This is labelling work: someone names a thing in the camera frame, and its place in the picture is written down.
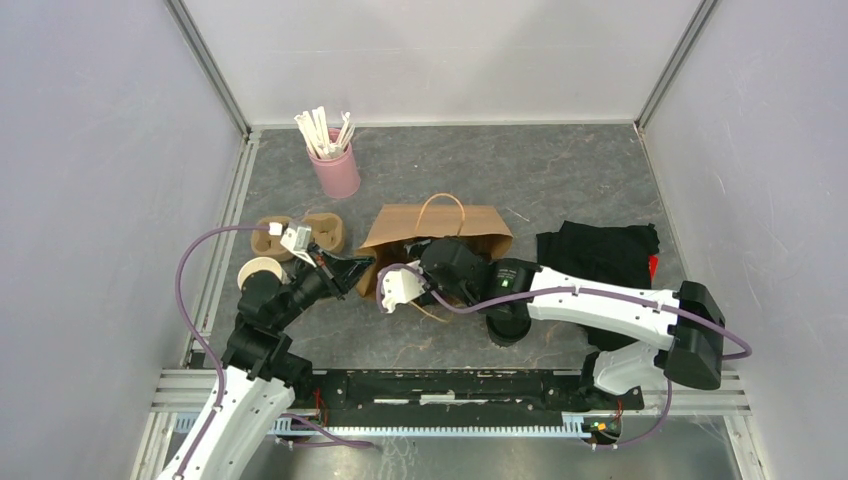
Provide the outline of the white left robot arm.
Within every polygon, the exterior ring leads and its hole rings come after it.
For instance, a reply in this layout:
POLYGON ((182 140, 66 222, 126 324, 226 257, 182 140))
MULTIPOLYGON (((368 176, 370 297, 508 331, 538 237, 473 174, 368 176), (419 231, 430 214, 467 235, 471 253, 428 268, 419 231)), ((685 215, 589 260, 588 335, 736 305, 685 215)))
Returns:
POLYGON ((306 255, 293 277, 271 257, 241 268, 241 298, 217 383, 160 478, 240 478, 274 422, 312 399, 312 364, 291 353, 285 329, 316 302, 343 298, 374 260, 338 257, 316 245, 306 255))

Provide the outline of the brown paper bag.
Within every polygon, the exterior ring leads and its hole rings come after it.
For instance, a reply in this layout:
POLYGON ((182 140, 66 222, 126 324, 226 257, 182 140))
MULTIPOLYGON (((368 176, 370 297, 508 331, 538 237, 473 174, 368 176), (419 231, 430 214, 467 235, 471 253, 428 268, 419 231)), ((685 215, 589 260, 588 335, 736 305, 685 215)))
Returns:
POLYGON ((357 256, 374 259, 355 290, 362 298, 375 300, 378 272, 413 260, 406 245, 444 237, 458 237, 489 259, 504 257, 513 243, 511 230, 493 206, 465 205, 448 193, 434 194, 422 205, 385 204, 355 251, 357 256))

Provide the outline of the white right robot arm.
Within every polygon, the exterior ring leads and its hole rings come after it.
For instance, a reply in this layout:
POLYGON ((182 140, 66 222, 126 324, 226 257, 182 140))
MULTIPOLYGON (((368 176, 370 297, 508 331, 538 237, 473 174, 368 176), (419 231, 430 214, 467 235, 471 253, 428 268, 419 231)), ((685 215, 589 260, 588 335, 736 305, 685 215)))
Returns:
POLYGON ((435 293, 486 319, 492 342, 510 346, 536 321, 562 321, 629 338, 587 357, 580 400, 602 408, 617 395, 661 377, 697 390, 721 385, 724 316, 708 288, 626 288, 588 281, 515 258, 492 261, 456 238, 431 242, 420 255, 435 293))

